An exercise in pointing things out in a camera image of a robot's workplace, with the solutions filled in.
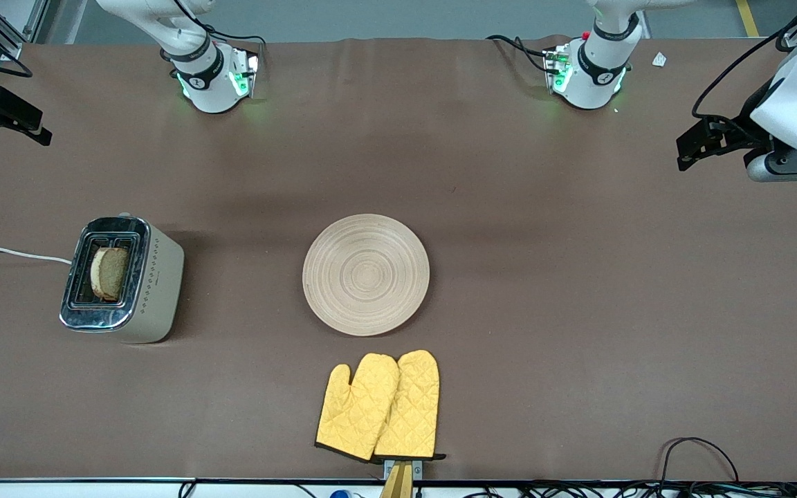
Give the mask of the beige chrome toaster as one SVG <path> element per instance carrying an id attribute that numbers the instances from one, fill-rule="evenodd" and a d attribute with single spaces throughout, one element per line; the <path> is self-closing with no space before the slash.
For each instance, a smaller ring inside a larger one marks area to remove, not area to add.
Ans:
<path id="1" fill-rule="evenodd" d="M 104 302 L 91 289 L 91 262 L 101 247 L 129 252 L 120 299 Z M 170 332 L 181 291 L 185 255 L 171 237 L 129 214 L 89 221 L 80 233 L 58 318 L 74 332 L 151 344 Z"/>

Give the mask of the round wooden plate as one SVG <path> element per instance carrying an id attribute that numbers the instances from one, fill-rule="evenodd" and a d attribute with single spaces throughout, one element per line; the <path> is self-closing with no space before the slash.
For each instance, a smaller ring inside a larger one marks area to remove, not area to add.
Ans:
<path id="1" fill-rule="evenodd" d="M 302 266 L 302 291 L 313 314 L 333 330 L 373 337 L 401 327 L 430 286 L 429 255 L 407 225 L 380 214 L 329 224 Z"/>

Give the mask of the yellow quilted oven mitt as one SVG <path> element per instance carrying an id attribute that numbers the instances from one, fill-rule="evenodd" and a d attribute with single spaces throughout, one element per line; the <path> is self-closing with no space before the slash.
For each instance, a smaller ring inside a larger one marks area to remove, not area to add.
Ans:
<path id="1" fill-rule="evenodd" d="M 398 363 L 386 354 L 365 354 L 354 370 L 336 365 L 324 391 L 314 445 L 371 461 L 400 377 Z"/>
<path id="2" fill-rule="evenodd" d="M 376 459 L 438 461 L 441 379 L 432 353 L 417 350 L 398 359 L 399 382 L 385 427 L 374 447 Z"/>

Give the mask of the brown toast slice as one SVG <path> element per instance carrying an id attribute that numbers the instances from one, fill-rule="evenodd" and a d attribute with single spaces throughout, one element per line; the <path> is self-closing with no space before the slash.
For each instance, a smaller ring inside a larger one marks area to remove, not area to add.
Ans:
<path id="1" fill-rule="evenodd" d="M 129 252 L 120 247 L 101 247 L 91 262 L 91 289 L 104 302 L 120 299 L 122 284 L 129 267 Z"/>

